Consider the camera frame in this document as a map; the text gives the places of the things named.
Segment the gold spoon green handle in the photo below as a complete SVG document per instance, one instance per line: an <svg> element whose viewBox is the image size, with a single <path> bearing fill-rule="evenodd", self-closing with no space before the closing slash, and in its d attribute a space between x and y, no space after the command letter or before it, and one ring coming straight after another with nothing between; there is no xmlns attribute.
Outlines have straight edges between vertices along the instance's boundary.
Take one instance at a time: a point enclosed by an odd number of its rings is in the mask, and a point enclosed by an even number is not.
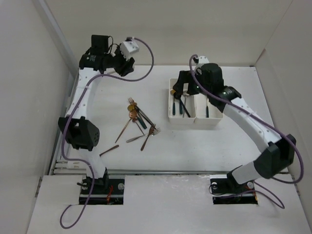
<svg viewBox="0 0 312 234"><path fill-rule="evenodd" d="M179 113L183 115L183 102L181 99L179 99Z"/></svg>
<svg viewBox="0 0 312 234"><path fill-rule="evenodd" d="M172 115L175 116L176 115L176 104L175 104L175 93L176 91L174 89L172 89L170 91L171 96L173 97L173 104L172 104Z"/></svg>

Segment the copper round spoon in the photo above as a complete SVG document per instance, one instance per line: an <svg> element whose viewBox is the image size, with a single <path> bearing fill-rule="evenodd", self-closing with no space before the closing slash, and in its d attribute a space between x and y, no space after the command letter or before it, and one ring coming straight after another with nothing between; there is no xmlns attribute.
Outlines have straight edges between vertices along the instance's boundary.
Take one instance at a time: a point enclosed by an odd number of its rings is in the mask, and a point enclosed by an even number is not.
<svg viewBox="0 0 312 234"><path fill-rule="evenodd" d="M136 110L132 110L129 112L129 120L127 121L127 123L125 124L125 126L123 127L123 129L121 130L120 134L118 135L115 143L118 142L118 140L120 139L120 137L122 136L122 134L124 133L125 129L127 128L127 126L129 125L129 123L135 119L137 117L137 111Z"/></svg>

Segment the gold fork green handle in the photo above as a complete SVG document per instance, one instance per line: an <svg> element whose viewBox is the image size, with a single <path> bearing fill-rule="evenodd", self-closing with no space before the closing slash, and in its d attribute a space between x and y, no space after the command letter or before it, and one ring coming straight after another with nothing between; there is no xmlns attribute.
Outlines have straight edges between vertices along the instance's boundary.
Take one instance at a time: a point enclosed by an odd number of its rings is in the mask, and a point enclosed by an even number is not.
<svg viewBox="0 0 312 234"><path fill-rule="evenodd" d="M206 118L209 118L209 99L206 98Z"/></svg>

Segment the black ladle spoon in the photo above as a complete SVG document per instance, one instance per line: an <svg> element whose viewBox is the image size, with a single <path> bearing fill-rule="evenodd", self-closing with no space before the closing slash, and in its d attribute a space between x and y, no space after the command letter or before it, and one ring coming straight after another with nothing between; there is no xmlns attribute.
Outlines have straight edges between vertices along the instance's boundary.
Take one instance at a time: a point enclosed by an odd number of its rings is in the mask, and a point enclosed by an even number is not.
<svg viewBox="0 0 312 234"><path fill-rule="evenodd" d="M177 96L177 95L175 95L175 99L177 99L178 101L179 101L179 99L182 100L182 98L179 97L179 96ZM188 112L188 110L187 110L187 108L186 108L185 103L183 102L183 115L182 115L182 117L185 117L185 116L191 117L190 113Z"/></svg>

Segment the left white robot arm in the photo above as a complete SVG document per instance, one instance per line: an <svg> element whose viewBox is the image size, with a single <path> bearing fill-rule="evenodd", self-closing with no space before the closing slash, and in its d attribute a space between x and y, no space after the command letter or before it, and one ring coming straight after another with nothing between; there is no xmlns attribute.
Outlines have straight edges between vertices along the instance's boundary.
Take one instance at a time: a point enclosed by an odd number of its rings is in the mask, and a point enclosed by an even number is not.
<svg viewBox="0 0 312 234"><path fill-rule="evenodd" d="M87 177L94 178L92 187L100 194L108 190L109 181L105 179L106 167L96 149L100 132L91 122L93 101L100 79L113 77L107 70L113 69L117 73L115 78L125 80L124 77L134 70L133 55L139 51L134 38L128 37L111 53L108 38L92 35L91 47L79 61L78 83L71 106L66 115L58 119L64 141L78 150L81 161L87 164Z"/></svg>

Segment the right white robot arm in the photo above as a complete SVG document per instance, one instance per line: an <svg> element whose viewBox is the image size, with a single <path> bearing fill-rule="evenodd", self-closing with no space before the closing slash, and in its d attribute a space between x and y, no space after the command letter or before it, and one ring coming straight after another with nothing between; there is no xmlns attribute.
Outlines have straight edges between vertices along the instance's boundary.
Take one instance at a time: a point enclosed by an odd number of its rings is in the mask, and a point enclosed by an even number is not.
<svg viewBox="0 0 312 234"><path fill-rule="evenodd" d="M222 69L216 63L204 63L194 70L180 71L173 85L175 98L180 98L184 85L189 95L203 94L209 103L233 120L255 143L260 155L248 164L227 174L226 187L237 192L244 183L258 178L271 179L294 161L296 140L284 135L252 113L242 95L224 84Z"/></svg>

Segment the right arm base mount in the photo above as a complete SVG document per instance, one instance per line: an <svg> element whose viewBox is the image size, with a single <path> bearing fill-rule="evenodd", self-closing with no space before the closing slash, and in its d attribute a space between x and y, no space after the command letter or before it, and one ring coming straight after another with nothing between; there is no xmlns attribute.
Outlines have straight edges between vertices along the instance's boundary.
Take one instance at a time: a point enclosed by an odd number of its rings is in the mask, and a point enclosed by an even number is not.
<svg viewBox="0 0 312 234"><path fill-rule="evenodd" d="M211 178L209 192L214 205L258 204L253 181L232 187L226 178Z"/></svg>

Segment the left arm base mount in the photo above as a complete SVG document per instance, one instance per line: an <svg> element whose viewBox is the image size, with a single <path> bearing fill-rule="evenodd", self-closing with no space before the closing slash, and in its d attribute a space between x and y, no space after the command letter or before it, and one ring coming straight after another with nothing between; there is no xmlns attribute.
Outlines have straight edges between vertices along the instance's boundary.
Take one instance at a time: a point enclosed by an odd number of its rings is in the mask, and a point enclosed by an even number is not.
<svg viewBox="0 0 312 234"><path fill-rule="evenodd" d="M91 189L92 178L85 176L80 186L79 205L83 205L88 198ZM106 172L104 178L95 179L95 184L91 196L87 202L88 205L123 205L124 202L125 177L108 175Z"/></svg>

